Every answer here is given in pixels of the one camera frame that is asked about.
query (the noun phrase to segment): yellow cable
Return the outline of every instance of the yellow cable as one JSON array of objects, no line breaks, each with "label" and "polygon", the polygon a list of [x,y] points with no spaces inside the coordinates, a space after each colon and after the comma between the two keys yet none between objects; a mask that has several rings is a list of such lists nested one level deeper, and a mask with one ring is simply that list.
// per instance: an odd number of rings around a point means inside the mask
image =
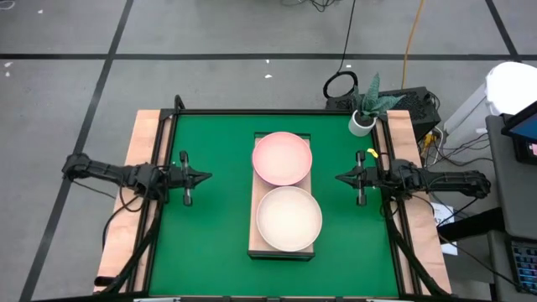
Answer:
[{"label": "yellow cable", "polygon": [[412,43],[414,30],[416,29],[416,25],[418,25],[418,20],[420,20],[421,9],[423,8],[424,2],[425,0],[421,0],[420,2],[420,6],[418,7],[418,12],[416,13],[416,17],[414,18],[414,24],[412,24],[412,29],[410,30],[409,41],[406,43],[406,51],[404,52],[404,60],[403,60],[403,80],[401,81],[401,89],[404,88],[404,81],[406,80],[406,61],[409,56],[410,43]]}]

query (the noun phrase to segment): green mat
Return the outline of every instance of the green mat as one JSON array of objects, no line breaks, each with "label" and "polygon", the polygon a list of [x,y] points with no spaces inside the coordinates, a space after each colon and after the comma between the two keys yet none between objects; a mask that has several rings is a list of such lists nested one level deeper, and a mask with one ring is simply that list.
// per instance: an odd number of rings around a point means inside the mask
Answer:
[{"label": "green mat", "polygon": [[[334,177],[350,170],[370,136],[357,138],[345,116],[181,116],[172,162],[186,150],[194,169],[212,172],[183,206],[170,192],[156,249],[151,295],[398,296],[380,191],[368,205]],[[247,255],[255,132],[309,133],[312,195],[323,226],[309,262]],[[374,165],[367,156],[366,165]]]}]

